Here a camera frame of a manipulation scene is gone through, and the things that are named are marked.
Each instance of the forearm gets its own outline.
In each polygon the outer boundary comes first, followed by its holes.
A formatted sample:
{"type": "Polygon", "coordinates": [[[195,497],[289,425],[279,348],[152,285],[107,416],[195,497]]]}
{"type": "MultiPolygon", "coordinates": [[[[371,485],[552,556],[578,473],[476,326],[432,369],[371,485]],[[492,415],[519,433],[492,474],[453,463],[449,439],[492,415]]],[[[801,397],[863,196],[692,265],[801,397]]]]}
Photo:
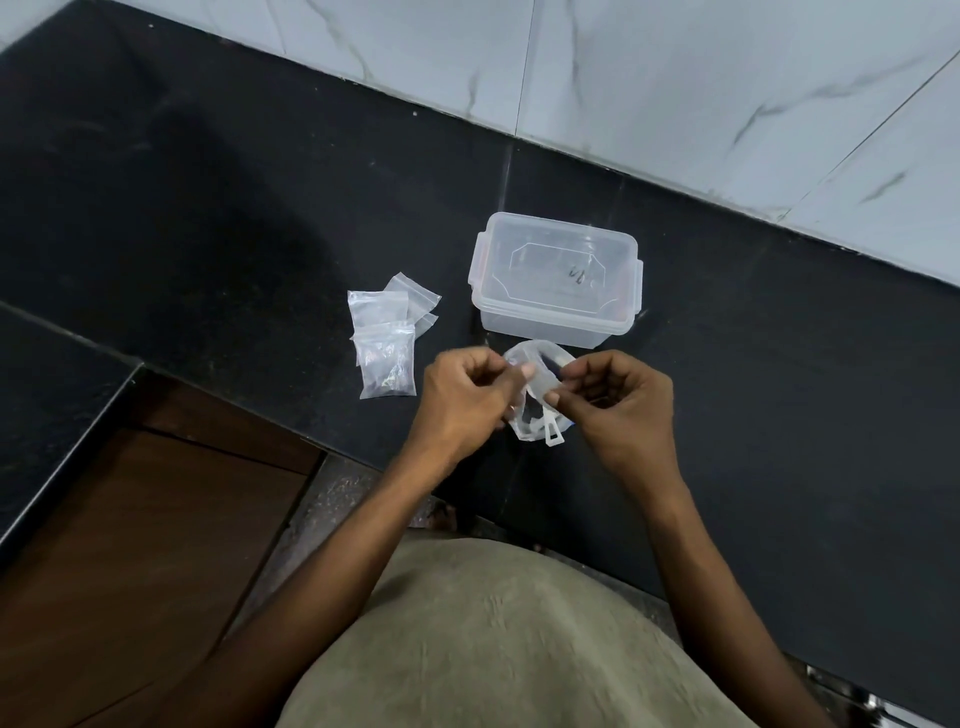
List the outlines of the forearm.
{"type": "Polygon", "coordinates": [[[174,690],[151,725],[261,725],[359,616],[442,474],[429,453],[402,452],[268,605],[174,690]]]}
{"type": "Polygon", "coordinates": [[[761,728],[830,726],[736,583],[679,475],[657,485],[634,492],[686,651],[761,728]]]}

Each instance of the clear plastic container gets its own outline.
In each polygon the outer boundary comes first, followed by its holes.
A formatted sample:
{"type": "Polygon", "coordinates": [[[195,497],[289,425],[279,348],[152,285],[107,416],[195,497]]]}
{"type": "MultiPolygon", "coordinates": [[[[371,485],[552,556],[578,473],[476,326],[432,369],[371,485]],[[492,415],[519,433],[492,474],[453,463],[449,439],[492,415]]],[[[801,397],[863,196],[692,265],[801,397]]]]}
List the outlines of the clear plastic container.
{"type": "Polygon", "coordinates": [[[468,280],[486,330],[593,349],[634,324],[643,261],[624,232],[496,212],[468,280]]]}

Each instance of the white marble tile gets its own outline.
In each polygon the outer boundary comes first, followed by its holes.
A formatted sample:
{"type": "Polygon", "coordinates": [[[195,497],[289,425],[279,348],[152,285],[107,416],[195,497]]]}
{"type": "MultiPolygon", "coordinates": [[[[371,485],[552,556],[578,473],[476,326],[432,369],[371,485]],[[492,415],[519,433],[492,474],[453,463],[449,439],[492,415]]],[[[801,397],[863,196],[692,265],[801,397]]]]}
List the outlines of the white marble tile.
{"type": "Polygon", "coordinates": [[[960,285],[960,58],[783,223],[960,285]]]}
{"type": "Polygon", "coordinates": [[[958,48],[947,0],[538,0],[518,133],[777,220],[958,48]]]}
{"type": "Polygon", "coordinates": [[[533,0],[270,0],[287,56],[513,132],[533,0]]]}
{"type": "Polygon", "coordinates": [[[69,0],[0,0],[0,49],[20,40],[69,0]]]}
{"type": "Polygon", "coordinates": [[[270,0],[206,0],[216,32],[261,51],[284,55],[270,0]]]}
{"type": "Polygon", "coordinates": [[[213,16],[204,0],[117,0],[124,5],[152,12],[208,33],[216,33],[213,16]]]}

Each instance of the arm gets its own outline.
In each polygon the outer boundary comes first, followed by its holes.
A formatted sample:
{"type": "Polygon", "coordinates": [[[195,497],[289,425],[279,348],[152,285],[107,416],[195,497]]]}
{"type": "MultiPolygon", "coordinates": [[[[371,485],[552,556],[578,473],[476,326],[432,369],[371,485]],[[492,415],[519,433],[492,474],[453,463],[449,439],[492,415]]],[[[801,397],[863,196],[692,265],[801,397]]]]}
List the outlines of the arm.
{"type": "Polygon", "coordinates": [[[149,725],[235,728],[274,716],[359,617],[420,501],[487,441],[529,374],[489,349],[438,356],[424,372],[407,442],[380,483],[266,608],[171,692],[149,725]]]}
{"type": "Polygon", "coordinates": [[[827,728],[710,538],[680,475],[673,382],[622,352],[561,371],[547,395],[636,499],[684,649],[761,728],[827,728]]]}

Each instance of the plastic container lid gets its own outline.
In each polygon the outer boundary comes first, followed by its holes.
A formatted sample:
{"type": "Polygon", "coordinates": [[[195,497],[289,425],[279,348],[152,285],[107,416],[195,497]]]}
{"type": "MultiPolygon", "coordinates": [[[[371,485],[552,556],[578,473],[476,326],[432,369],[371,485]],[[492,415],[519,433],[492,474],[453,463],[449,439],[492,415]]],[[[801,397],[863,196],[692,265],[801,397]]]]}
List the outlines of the plastic container lid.
{"type": "Polygon", "coordinates": [[[643,262],[624,232],[496,212],[468,280],[482,311],[621,334],[641,308],[643,262]]]}

